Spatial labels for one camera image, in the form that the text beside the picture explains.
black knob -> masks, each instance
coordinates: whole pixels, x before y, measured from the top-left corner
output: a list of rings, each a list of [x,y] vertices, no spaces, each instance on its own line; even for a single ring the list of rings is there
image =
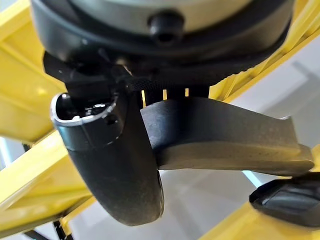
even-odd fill
[[[159,46],[172,46],[182,39],[184,18],[176,12],[160,12],[149,21],[151,38]]]

black plastic housing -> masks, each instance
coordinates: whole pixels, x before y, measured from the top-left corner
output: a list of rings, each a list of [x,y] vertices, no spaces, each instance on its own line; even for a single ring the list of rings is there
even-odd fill
[[[320,227],[320,172],[291,179],[277,179],[249,197],[260,212],[305,227]]]
[[[190,34],[179,33],[176,44],[162,46],[152,33],[138,35],[112,28],[69,1],[31,3],[46,51],[74,64],[121,62],[137,78],[128,84],[140,91],[211,86],[254,67],[284,42],[294,0],[254,0],[229,19]]]

screw hole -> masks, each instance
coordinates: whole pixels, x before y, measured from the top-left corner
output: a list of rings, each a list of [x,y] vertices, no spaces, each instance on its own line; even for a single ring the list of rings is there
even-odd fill
[[[106,117],[106,124],[107,125],[113,125],[118,122],[118,119],[115,115],[109,115]]]

yellow metal frame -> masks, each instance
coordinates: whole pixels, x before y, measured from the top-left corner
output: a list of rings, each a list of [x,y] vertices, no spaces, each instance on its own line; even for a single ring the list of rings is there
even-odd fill
[[[7,112],[0,118],[0,135],[25,143],[42,140],[0,172],[0,238],[57,219],[68,234],[70,219],[95,202],[59,134],[49,134],[50,101],[65,87],[43,73],[43,47],[29,8],[28,0],[18,0],[0,13],[0,109]],[[256,67],[212,86],[210,98],[231,102],[302,49],[320,34],[319,13],[320,0],[297,0],[285,44]],[[318,159],[320,146],[314,155]],[[263,240],[269,233],[273,239],[320,238],[317,231],[264,216],[245,204],[202,239]]]

silver metal trim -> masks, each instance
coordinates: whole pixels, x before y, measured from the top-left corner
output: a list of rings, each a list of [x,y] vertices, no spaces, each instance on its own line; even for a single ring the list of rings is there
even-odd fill
[[[50,118],[52,122],[54,122],[56,125],[64,126],[64,127],[73,127],[73,126],[80,126],[84,124],[88,124],[91,122],[94,122],[97,119],[105,118],[108,116],[116,107],[116,102],[118,99],[118,96],[114,97],[113,103],[107,107],[103,112],[97,114],[97,115],[91,115],[91,116],[84,116],[77,119],[71,119],[71,120],[62,120],[58,117],[57,114],[57,101],[61,95],[65,93],[57,94],[53,97],[51,104],[50,104]]]

